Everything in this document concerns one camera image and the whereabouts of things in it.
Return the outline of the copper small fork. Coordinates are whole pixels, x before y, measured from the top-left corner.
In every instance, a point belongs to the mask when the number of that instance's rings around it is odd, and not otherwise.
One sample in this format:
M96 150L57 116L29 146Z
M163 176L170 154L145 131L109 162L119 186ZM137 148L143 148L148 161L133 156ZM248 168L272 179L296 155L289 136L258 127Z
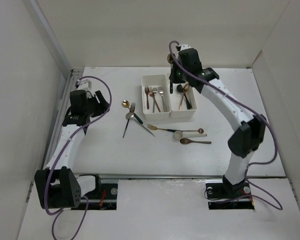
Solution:
M150 90L149 90L149 87L145 86L144 87L144 91L145 91L145 96L146 96L146 108L149 110L150 109L150 104L149 104L149 93L150 93Z

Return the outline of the copper round spoon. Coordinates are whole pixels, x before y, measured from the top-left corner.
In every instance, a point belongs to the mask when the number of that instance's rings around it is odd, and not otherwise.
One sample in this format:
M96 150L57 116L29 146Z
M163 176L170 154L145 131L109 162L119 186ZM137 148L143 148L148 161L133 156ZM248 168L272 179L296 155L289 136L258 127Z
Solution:
M177 86L178 92L181 93L181 100L180 100L180 104L179 104L179 110L182 109L183 100L185 98L185 92L188 90L188 86L189 86L188 83L186 83L184 86L182 86L181 84Z

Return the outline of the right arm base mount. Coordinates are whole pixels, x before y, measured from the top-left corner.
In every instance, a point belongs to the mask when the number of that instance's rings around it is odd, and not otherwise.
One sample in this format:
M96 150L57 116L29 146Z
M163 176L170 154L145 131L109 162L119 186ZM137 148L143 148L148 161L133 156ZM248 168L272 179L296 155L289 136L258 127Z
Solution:
M207 179L204 196L209 210L255 209L250 185L245 181L231 185L225 179Z

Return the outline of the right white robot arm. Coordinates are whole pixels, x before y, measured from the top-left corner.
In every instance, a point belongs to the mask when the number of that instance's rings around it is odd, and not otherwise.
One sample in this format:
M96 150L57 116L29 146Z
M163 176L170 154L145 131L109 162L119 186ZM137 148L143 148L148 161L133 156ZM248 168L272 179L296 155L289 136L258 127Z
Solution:
M245 182L245 171L254 152L263 142L265 124L256 116L230 99L228 91L220 76L210 67L203 68L198 51L188 44L176 47L177 61L169 56L171 63L170 82L172 84L187 82L200 94L210 100L229 122L233 134L227 141L231 151L228 169L222 177L222 193L233 197Z

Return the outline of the black spoon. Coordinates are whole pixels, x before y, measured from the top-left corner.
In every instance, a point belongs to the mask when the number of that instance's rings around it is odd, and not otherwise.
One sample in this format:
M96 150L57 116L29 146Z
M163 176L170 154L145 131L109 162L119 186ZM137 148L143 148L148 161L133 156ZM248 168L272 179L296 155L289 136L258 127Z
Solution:
M191 104L191 102L189 101L189 99L186 95L187 91L189 90L189 85L186 84L186 85L182 86L181 84L178 84L177 87L176 87L176 90L177 90L178 93L181 93L181 95L182 95L178 110L179 111L181 110L184 100L185 100L185 104L186 104L187 109L192 110L193 109L192 104Z

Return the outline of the slim silver fork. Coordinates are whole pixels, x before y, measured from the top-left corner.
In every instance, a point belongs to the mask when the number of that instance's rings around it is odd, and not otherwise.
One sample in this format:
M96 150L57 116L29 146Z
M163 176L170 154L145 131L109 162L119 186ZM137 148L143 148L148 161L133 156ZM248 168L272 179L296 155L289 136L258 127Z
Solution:
M157 93L157 88L153 87L152 88L152 98L153 98L153 108L152 108L152 112L155 112L155 107L156 107L156 93Z

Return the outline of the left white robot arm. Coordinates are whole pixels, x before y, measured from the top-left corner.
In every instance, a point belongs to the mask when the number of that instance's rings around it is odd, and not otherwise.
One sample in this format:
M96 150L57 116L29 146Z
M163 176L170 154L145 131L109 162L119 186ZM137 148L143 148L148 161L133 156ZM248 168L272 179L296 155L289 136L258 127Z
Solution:
M107 112L109 103L101 91L74 90L61 127L61 136L52 158L44 169L37 170L35 185L43 209L77 208L86 194L101 195L102 186L97 174L75 177L73 166L80 143L86 136L91 118Z

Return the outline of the copper long fork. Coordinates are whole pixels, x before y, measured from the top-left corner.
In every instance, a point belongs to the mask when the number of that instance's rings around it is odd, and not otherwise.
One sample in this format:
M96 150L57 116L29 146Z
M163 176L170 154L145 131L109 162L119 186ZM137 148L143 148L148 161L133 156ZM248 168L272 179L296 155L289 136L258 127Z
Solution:
M153 97L152 90L153 90L153 87L150 87L150 96L151 96L151 97ZM156 100L156 108L157 108L158 112L160 113L160 112L161 112L161 109L160 109L160 107L159 107L159 105L158 105L157 100Z

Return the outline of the white measuring scoop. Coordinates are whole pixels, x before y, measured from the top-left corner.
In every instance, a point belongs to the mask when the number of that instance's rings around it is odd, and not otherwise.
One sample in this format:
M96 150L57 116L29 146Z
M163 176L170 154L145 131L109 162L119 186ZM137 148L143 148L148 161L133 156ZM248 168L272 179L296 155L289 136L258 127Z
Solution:
M190 132L190 131L176 131L173 133L173 138L175 140L181 140L184 138L199 138L199 137L206 137L206 133L200 132Z

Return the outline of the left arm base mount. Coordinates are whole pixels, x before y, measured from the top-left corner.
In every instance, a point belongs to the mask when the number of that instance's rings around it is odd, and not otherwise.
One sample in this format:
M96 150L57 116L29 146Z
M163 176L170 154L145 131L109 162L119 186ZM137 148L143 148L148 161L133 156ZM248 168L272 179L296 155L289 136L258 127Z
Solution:
M88 198L88 210L117 209L118 180L101 178L98 174L81 174L76 179L81 187L81 194Z

